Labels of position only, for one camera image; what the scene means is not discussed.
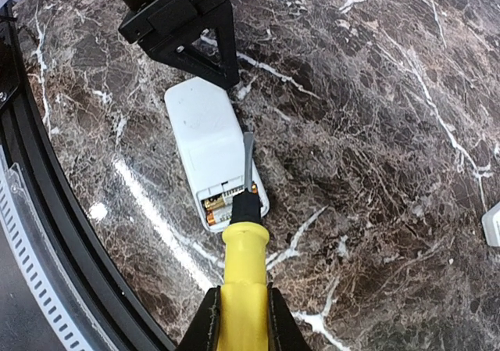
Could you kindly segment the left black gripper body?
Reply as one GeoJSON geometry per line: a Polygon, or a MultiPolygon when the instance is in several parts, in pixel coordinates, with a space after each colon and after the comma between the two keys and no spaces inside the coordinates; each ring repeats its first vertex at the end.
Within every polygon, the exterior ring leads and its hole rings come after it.
{"type": "Polygon", "coordinates": [[[229,0],[155,0],[130,12],[119,32],[131,44],[158,34],[167,41],[183,34],[196,35],[209,29],[211,20],[222,13],[229,0]]]}

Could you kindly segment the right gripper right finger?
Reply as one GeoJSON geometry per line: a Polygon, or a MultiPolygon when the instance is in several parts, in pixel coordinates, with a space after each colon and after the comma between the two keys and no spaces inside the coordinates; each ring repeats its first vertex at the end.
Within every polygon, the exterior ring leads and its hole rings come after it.
{"type": "Polygon", "coordinates": [[[268,284],[268,350],[311,351],[278,288],[268,284]]]}

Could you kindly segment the yellow handled screwdriver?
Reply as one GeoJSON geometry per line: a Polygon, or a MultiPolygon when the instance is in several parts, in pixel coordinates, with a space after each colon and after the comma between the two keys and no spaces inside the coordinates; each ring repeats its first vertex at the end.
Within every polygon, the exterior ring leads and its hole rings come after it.
{"type": "Polygon", "coordinates": [[[268,349],[266,246],[259,194],[252,189],[254,135],[243,134],[243,191],[232,202],[230,225],[223,232],[224,282],[218,350],[268,349]]]}

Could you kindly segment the gold AAA battery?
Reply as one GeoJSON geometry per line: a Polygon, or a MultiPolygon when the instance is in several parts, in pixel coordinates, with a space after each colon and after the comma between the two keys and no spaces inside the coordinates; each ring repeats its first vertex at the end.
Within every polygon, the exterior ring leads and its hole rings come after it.
{"type": "Polygon", "coordinates": [[[225,206],[229,206],[232,204],[233,198],[243,191],[244,188],[242,186],[233,188],[229,191],[222,192],[221,194],[214,195],[210,198],[202,200],[202,205],[206,211],[213,211],[225,206]]]}
{"type": "Polygon", "coordinates": [[[212,227],[216,224],[221,224],[226,221],[230,221],[232,214],[231,206],[224,206],[218,209],[209,210],[206,214],[207,224],[212,227]]]}

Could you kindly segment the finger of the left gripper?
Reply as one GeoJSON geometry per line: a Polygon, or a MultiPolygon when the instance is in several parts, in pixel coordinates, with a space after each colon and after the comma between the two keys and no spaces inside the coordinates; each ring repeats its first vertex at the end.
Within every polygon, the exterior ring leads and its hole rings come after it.
{"type": "Polygon", "coordinates": [[[212,14],[213,29],[220,54],[220,61],[212,64],[215,73],[212,82],[223,89],[230,89],[239,82],[233,10],[231,6],[217,6],[212,14]]]}
{"type": "Polygon", "coordinates": [[[177,51],[177,48],[178,46],[169,45],[165,40],[151,42],[150,58],[214,84],[215,73],[212,68],[214,62],[208,56],[192,45],[185,45],[180,52],[177,51]]]}

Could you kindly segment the large white remote control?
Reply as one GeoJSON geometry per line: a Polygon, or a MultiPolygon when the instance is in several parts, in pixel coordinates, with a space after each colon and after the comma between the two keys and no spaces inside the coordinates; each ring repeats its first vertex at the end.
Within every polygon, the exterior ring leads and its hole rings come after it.
{"type": "MultiPolygon", "coordinates": [[[[220,233],[230,221],[210,227],[202,200],[244,184],[243,132],[222,88],[199,77],[169,88],[164,96],[171,127],[203,227],[220,233]]],[[[255,164],[252,189],[259,194],[261,216],[270,202],[255,164]]]]}

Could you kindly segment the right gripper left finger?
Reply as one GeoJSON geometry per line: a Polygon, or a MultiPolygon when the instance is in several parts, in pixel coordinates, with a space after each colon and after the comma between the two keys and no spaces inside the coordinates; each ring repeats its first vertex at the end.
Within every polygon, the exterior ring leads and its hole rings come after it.
{"type": "Polygon", "coordinates": [[[220,286],[210,288],[176,351],[216,351],[220,336],[220,286]]]}

